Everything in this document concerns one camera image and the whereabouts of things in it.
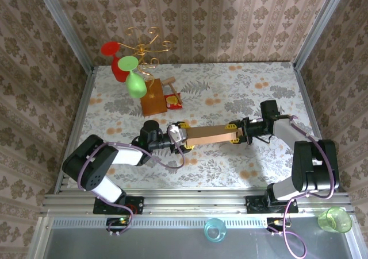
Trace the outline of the aluminium table side rail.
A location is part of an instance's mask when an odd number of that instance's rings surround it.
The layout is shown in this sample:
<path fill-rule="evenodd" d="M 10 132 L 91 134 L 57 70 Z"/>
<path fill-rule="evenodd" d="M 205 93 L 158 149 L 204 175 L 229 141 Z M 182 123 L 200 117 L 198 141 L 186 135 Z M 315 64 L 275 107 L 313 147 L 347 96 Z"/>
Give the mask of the aluminium table side rail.
<path fill-rule="evenodd" d="M 89 75 L 87 76 L 86 84 L 83 89 L 83 93 L 81 96 L 81 100 L 78 106 L 78 110 L 76 112 L 75 120 L 72 126 L 71 134 L 66 146 L 66 151 L 62 159 L 62 163 L 64 160 L 78 147 L 79 137 L 81 135 L 81 131 L 83 128 L 86 111 L 89 105 L 89 101 L 91 98 L 91 93 L 94 88 L 95 78 L 98 72 L 98 67 L 93 67 Z"/>
<path fill-rule="evenodd" d="M 308 113 L 313 136 L 317 144 L 302 136 L 297 141 L 293 155 L 292 179 L 297 190 L 302 192 L 337 190 L 340 186 L 336 146 L 332 140 L 321 137 L 316 117 L 302 79 L 301 72 L 293 69 Z"/>

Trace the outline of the green plastic wine glass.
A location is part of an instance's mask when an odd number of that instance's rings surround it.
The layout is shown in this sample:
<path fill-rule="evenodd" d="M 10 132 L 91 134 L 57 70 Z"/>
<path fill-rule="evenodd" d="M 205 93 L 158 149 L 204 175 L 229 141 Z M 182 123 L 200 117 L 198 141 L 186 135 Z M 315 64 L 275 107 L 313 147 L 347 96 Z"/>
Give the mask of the green plastic wine glass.
<path fill-rule="evenodd" d="M 128 94 L 134 99 L 140 99 L 147 93 L 144 79 L 135 72 L 138 65 L 139 61 L 135 56 L 125 56 L 118 61 L 118 68 L 128 72 L 125 81 L 126 89 Z"/>

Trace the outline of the red plastic wine glass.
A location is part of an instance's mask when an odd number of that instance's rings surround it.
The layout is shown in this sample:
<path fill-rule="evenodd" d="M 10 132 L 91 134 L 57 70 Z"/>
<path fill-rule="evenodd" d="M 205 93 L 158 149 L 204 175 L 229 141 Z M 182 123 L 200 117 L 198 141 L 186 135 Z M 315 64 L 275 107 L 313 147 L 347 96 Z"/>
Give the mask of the red plastic wine glass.
<path fill-rule="evenodd" d="M 120 60 L 117 57 L 117 53 L 120 50 L 120 45 L 116 41 L 110 41 L 105 43 L 101 48 L 101 53 L 105 56 L 111 56 L 113 58 L 111 63 L 112 73 L 115 76 L 116 80 L 120 83 L 125 83 L 129 72 L 123 71 L 118 67 L 118 61 Z"/>

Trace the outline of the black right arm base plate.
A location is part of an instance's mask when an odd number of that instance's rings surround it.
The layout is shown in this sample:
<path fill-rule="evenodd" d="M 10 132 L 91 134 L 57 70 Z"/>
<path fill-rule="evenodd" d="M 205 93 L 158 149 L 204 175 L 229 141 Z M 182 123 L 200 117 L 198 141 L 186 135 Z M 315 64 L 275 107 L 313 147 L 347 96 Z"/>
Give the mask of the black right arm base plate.
<path fill-rule="evenodd" d="M 287 201 L 279 201 L 265 196 L 246 196 L 246 208 L 249 214 L 285 213 Z"/>

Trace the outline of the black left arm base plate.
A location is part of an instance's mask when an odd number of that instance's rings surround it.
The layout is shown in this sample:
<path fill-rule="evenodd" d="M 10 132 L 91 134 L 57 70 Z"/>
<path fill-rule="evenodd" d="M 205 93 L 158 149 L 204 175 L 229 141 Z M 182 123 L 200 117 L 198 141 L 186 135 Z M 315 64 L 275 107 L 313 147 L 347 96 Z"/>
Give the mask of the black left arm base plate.
<path fill-rule="evenodd" d="M 142 196 L 127 196 L 125 198 L 124 206 L 130 208 L 134 214 L 141 215 L 143 213 L 144 208 L 144 198 Z M 128 211 L 115 207 L 110 206 L 100 199 L 95 198 L 94 207 L 93 207 L 93 214 L 96 215 L 124 215 L 128 214 Z"/>

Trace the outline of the aluminium frame post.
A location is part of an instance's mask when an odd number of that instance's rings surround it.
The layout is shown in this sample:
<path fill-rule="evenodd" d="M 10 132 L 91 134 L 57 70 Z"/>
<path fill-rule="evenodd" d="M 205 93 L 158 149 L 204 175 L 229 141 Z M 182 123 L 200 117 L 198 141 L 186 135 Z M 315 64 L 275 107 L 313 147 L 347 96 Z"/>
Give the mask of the aluminium frame post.
<path fill-rule="evenodd" d="M 66 41 L 73 50 L 75 56 L 83 67 L 85 73 L 90 75 L 94 69 L 94 64 L 90 60 L 81 39 L 78 37 L 76 31 L 74 30 L 70 20 L 68 19 L 64 8 L 59 0 L 43 0 L 46 7 L 53 16 L 58 27 L 62 31 Z"/>
<path fill-rule="evenodd" d="M 323 30 L 327 26 L 327 23 L 331 19 L 334 11 L 336 10 L 340 0 L 325 0 L 322 8 L 320 9 L 310 32 L 294 61 L 294 68 L 300 70 L 308 59 L 312 49 L 316 45 L 318 39 L 320 38 Z"/>

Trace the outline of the red snack packet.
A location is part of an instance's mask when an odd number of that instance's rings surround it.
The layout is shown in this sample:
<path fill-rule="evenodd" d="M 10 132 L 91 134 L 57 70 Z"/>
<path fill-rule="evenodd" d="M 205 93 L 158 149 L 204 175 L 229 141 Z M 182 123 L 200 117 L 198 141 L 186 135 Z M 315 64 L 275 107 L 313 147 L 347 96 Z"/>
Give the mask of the red snack packet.
<path fill-rule="evenodd" d="M 164 96 L 166 101 L 166 107 L 169 110 L 178 110 L 182 108 L 182 104 L 174 94 L 168 94 Z"/>

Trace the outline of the small black controller board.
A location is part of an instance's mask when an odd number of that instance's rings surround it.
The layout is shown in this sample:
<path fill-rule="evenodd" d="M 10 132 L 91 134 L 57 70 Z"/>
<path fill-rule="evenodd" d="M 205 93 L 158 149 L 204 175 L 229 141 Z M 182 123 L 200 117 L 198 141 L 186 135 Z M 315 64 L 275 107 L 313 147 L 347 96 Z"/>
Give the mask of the small black controller board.
<path fill-rule="evenodd" d="M 285 223 L 285 226 L 290 225 L 288 219 L 285 219 L 285 222 L 283 221 L 283 218 L 267 218 L 267 226 L 273 227 L 277 230 L 280 230 Z"/>
<path fill-rule="evenodd" d="M 129 225 L 131 218 L 130 217 L 118 217 L 118 218 L 108 218 L 106 220 L 107 227 L 111 228 L 113 226 L 118 227 L 126 227 Z"/>

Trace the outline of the perforated metal strip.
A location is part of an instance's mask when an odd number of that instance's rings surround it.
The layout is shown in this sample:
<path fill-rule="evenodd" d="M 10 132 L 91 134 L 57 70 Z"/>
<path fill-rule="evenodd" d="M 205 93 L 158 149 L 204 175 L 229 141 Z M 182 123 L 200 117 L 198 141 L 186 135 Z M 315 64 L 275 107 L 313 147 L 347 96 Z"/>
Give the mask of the perforated metal strip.
<path fill-rule="evenodd" d="M 220 218 L 229 229 L 262 229 L 267 227 L 264 217 L 222 217 Z M 135 229 L 200 229 L 210 220 L 208 217 L 135 217 L 131 228 Z M 112 218 L 104 217 L 58 217 L 52 222 L 53 229 L 100 229 L 107 228 Z"/>

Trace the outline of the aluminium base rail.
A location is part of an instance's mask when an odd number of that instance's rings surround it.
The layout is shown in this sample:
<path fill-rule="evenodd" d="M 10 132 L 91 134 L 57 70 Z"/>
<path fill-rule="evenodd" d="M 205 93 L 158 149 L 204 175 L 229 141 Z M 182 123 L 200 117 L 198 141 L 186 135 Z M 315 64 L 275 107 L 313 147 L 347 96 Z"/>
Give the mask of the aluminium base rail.
<path fill-rule="evenodd" d="M 204 217 L 215 214 L 244 215 L 247 213 L 246 197 L 263 195 L 263 189 L 231 188 L 180 188 L 158 190 L 126 190 L 129 196 L 144 198 L 144 215 L 165 217 L 169 215 Z M 93 213 L 95 198 L 90 192 L 65 188 L 58 194 L 45 196 L 42 216 L 83 217 Z M 314 196 L 297 201 L 299 213 L 317 215 L 330 207 L 342 207 L 353 213 L 354 206 L 346 193 L 335 193 L 322 200 Z"/>

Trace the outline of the brown cardboard paper box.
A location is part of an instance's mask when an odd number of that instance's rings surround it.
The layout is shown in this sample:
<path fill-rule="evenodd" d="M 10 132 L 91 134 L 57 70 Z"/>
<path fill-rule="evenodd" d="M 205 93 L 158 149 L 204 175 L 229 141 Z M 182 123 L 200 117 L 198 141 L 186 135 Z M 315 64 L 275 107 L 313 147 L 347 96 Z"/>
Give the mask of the brown cardboard paper box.
<path fill-rule="evenodd" d="M 206 145 L 226 142 L 242 135 L 240 129 L 225 129 L 226 125 L 190 127 L 186 129 L 187 145 Z"/>

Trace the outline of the clear green plastic cup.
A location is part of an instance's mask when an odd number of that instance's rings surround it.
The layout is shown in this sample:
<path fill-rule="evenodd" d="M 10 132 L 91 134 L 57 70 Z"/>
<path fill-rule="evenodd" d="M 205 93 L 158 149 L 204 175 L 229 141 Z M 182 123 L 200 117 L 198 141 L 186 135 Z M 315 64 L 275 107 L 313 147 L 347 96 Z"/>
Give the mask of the clear green plastic cup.
<path fill-rule="evenodd" d="M 319 227 L 330 233 L 347 233 L 352 228 L 352 220 L 348 212 L 340 207 L 331 207 L 319 215 Z"/>

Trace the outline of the clear blue plastic cup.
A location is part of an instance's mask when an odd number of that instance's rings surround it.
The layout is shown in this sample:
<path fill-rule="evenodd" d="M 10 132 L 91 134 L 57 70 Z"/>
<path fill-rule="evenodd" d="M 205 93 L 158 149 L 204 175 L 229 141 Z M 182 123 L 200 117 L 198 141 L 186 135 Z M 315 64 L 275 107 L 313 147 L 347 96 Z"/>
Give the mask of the clear blue plastic cup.
<path fill-rule="evenodd" d="M 204 234 L 210 242 L 218 243 L 224 240 L 227 227 L 221 219 L 209 219 L 204 226 Z"/>

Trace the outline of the small wooden mallet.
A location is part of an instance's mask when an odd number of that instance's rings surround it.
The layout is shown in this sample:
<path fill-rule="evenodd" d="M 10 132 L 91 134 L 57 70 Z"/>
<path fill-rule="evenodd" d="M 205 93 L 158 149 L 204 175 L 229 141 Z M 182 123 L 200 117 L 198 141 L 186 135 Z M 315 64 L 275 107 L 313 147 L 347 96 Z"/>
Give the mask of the small wooden mallet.
<path fill-rule="evenodd" d="M 179 94 L 177 93 L 177 91 L 175 90 L 173 83 L 175 83 L 175 78 L 172 76 L 166 80 L 162 81 L 162 86 L 169 86 L 172 90 L 172 93 L 175 95 L 175 97 L 177 98 L 179 104 L 182 104 L 182 100 L 181 97 L 179 96 Z"/>

